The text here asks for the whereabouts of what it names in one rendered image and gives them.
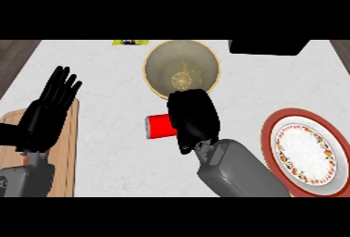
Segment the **yellow-rimmed olive bowl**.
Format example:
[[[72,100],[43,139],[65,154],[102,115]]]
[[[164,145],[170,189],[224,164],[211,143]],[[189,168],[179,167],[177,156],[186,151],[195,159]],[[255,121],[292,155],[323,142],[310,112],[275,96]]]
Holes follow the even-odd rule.
[[[220,79],[220,60],[199,41],[170,40],[145,57],[142,74],[151,91],[162,99],[190,89],[210,93]]]

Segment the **black appliance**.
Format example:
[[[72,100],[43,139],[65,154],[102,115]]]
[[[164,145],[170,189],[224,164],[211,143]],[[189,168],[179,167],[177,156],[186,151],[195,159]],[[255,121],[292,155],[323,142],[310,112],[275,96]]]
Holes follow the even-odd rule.
[[[229,49],[232,54],[295,56],[307,43],[307,40],[229,40]]]

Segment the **wooden cutting board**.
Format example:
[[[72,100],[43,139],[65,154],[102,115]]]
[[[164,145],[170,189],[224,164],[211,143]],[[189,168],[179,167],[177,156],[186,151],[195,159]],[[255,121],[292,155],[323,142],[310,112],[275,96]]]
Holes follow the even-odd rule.
[[[77,133],[80,101],[74,100],[66,112],[59,141],[47,152],[47,162],[55,165],[55,178],[49,197],[72,197],[75,186]],[[0,145],[0,168],[21,166],[25,158],[12,146]]]

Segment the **red-rimmed white floral plate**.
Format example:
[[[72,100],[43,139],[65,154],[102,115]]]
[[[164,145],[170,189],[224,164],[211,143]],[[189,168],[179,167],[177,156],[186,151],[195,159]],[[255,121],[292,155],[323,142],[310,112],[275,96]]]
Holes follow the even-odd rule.
[[[285,108],[261,129],[267,168],[295,197],[350,197],[350,143],[314,113]]]

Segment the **red can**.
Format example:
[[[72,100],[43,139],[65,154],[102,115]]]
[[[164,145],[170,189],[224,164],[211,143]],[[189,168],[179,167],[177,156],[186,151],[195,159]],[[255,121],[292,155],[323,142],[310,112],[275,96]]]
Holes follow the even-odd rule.
[[[173,127],[168,114],[148,116],[145,119],[145,128],[148,139],[158,139],[177,135],[177,130]]]

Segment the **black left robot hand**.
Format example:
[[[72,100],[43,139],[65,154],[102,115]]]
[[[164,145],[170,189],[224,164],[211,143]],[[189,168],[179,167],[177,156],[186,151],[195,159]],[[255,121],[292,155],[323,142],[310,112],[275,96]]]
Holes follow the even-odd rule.
[[[66,111],[81,85],[77,75],[69,73],[69,67],[59,66],[19,123],[0,123],[0,145],[13,146],[16,152],[44,152],[50,149],[60,137]]]

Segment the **yellow packet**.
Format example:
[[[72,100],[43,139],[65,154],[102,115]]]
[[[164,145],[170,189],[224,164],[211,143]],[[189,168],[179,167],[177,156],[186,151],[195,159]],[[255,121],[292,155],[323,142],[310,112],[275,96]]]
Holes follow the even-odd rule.
[[[114,40],[112,45],[148,45],[149,40]]]

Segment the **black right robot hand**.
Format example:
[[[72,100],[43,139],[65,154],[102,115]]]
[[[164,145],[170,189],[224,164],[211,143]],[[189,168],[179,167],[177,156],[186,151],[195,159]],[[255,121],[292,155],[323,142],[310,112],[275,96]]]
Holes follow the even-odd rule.
[[[190,89],[170,94],[167,108],[177,131],[179,151],[187,155],[198,143],[218,141],[220,119],[214,104],[202,89]]]

